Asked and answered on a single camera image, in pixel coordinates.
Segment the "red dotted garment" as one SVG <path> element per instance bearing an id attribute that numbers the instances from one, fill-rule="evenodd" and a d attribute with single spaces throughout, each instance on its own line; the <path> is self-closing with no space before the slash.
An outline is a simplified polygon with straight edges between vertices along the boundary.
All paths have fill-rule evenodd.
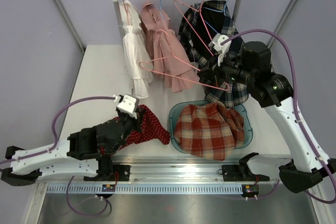
<path id="1" fill-rule="evenodd" d="M 142 144 L 154 139 L 158 139 L 163 145 L 170 143 L 170 133 L 162 126 L 154 113 L 144 104 L 139 105 L 138 110 L 144 112 L 140 127 L 141 132 L 133 131 L 126 142 L 123 145 L 117 145 L 115 151 L 109 154 L 110 156 L 130 145 Z"/>

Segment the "pink hanger of red garment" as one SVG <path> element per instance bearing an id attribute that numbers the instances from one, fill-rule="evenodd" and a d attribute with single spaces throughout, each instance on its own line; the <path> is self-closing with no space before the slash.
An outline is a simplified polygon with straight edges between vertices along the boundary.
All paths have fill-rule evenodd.
<path id="1" fill-rule="evenodd" d="M 199 68 L 191 65 L 184 49 L 182 49 L 182 45 L 171 32 L 158 29 L 154 35 L 153 48 L 153 59 L 140 62 L 139 65 L 144 68 L 146 64 L 152 63 L 153 70 L 151 72 L 168 77 L 171 80 L 170 88 L 173 92 L 189 89 L 191 88 L 190 84 L 199 84 L 221 91 L 231 90 L 227 83 L 225 83 L 225 88 L 200 83 L 197 75 L 200 71 Z"/>

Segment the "red plaid skirt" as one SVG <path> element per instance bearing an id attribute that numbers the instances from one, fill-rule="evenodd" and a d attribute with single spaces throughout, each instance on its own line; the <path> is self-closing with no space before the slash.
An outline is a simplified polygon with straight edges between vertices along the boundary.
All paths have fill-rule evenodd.
<path id="1" fill-rule="evenodd" d="M 244 118 L 221 102 L 190 104 L 182 109 L 174 136 L 184 152 L 223 161 L 244 143 Z"/>

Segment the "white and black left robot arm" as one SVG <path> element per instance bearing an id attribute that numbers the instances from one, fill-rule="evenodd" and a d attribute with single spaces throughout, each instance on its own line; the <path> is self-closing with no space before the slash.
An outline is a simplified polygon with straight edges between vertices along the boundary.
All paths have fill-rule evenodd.
<path id="1" fill-rule="evenodd" d="M 141 131 L 144 109 L 136 118 L 118 112 L 118 117 L 72 133 L 52 149 L 49 145 L 33 150 L 10 146 L 6 159 L 10 166 L 1 172 L 1 180 L 11 186 L 28 186 L 42 180 L 83 177 L 85 181 L 116 179 L 114 155 L 133 132 Z"/>

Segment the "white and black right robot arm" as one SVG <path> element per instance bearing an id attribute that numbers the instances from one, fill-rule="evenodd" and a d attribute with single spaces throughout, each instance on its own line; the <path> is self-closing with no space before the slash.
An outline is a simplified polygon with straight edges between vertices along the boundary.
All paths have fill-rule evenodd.
<path id="1" fill-rule="evenodd" d="M 275 122 L 289 147 L 291 158 L 270 158 L 251 153 L 239 161 L 238 173 L 244 180 L 263 175 L 280 180 L 293 193 L 307 191 L 335 173 L 335 159 L 319 146 L 298 108 L 292 82 L 271 70 L 271 51 L 263 42 L 244 44 L 241 57 L 230 59 L 230 40 L 214 38 L 208 70 L 218 80 L 247 86 L 248 93 Z"/>

